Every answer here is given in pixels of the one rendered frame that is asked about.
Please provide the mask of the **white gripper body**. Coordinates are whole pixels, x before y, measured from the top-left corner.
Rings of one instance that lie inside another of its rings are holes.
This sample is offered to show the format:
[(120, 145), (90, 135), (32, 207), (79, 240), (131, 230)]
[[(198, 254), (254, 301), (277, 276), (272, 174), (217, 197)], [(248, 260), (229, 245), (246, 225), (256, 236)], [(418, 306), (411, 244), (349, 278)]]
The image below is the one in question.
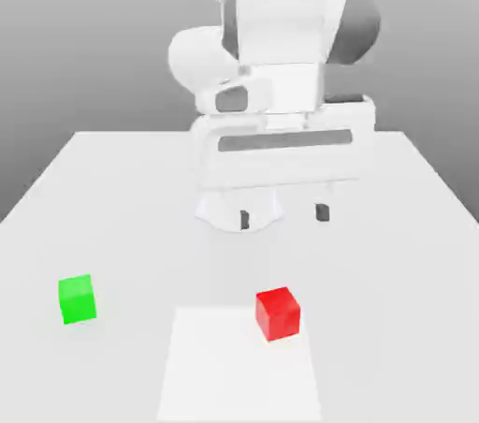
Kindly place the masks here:
[(375, 105), (330, 99), (297, 131), (266, 129), (266, 114), (201, 116), (192, 127), (198, 186), (230, 190), (356, 180), (370, 170)]

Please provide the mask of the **small red cube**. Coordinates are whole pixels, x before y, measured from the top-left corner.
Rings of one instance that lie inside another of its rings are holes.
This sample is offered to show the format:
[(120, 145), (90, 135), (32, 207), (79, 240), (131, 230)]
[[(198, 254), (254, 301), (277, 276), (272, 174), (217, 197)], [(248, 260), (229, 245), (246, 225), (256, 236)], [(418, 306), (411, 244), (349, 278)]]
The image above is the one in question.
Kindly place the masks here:
[(268, 342), (299, 333), (301, 309), (287, 287), (256, 294), (255, 319)]

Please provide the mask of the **small green cube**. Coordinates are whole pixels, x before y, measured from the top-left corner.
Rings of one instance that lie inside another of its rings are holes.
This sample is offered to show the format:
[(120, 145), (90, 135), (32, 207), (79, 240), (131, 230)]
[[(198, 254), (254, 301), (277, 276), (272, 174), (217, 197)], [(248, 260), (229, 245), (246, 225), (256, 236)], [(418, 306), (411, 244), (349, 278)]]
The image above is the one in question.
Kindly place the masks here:
[(94, 289), (90, 274), (60, 280), (58, 299), (65, 325), (96, 318)]

